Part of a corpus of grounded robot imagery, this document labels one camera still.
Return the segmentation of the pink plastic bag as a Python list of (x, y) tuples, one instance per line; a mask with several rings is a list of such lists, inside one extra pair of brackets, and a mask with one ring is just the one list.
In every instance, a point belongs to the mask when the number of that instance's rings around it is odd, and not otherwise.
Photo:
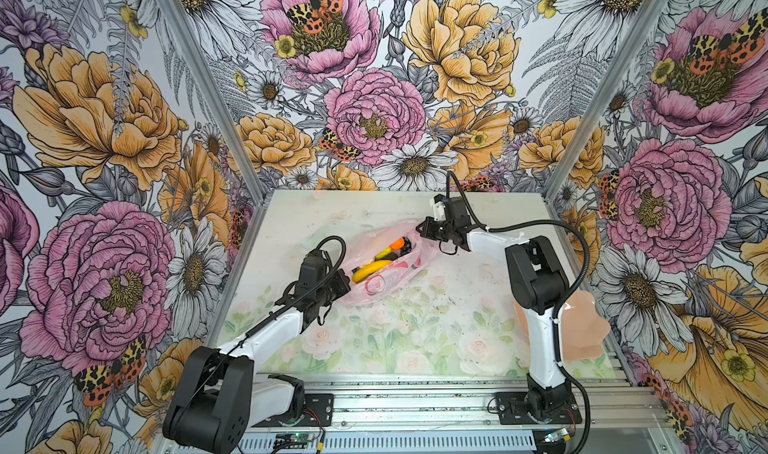
[(439, 254), (438, 242), (421, 236), (419, 221), (408, 219), (358, 236), (342, 263), (350, 291), (341, 301), (368, 306), (403, 288)]

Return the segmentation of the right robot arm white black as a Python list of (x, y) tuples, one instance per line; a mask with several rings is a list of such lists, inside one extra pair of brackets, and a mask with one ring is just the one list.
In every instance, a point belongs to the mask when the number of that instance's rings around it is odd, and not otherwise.
[(433, 214), (417, 226), (421, 237), (450, 242), (464, 251), (487, 254), (506, 263), (511, 292), (524, 310), (531, 353), (528, 391), (521, 404), (534, 422), (555, 420), (573, 404), (572, 380), (563, 363), (560, 313), (588, 267), (584, 266), (571, 283), (549, 238), (515, 237), (512, 233), (539, 225), (571, 227), (542, 219), (490, 228), (475, 219), (465, 196), (438, 194), (432, 207)]

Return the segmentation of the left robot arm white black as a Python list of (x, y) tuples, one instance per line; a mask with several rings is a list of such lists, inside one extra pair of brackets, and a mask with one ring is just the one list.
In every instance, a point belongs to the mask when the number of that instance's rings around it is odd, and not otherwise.
[(286, 287), (275, 310), (234, 340), (190, 354), (166, 410), (166, 439), (207, 453), (230, 453), (253, 425), (306, 416), (301, 380), (258, 373), (316, 322), (323, 308), (349, 293), (350, 280), (341, 268), (344, 257), (333, 259), (317, 245), (305, 255), (297, 280)]

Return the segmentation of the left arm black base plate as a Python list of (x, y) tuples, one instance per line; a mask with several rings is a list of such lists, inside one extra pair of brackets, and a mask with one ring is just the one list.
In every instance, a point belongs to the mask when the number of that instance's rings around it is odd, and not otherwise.
[(289, 411), (251, 424), (251, 428), (330, 427), (333, 419), (335, 396), (330, 393), (310, 393), (304, 397), (300, 411)]

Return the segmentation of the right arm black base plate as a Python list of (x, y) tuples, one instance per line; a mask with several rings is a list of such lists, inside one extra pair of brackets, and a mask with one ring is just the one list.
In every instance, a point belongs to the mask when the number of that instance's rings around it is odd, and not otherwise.
[(501, 425), (575, 425), (583, 422), (576, 398), (570, 394), (566, 402), (543, 414), (534, 414), (527, 394), (524, 392), (498, 392), (486, 406), (489, 413), (496, 414)]

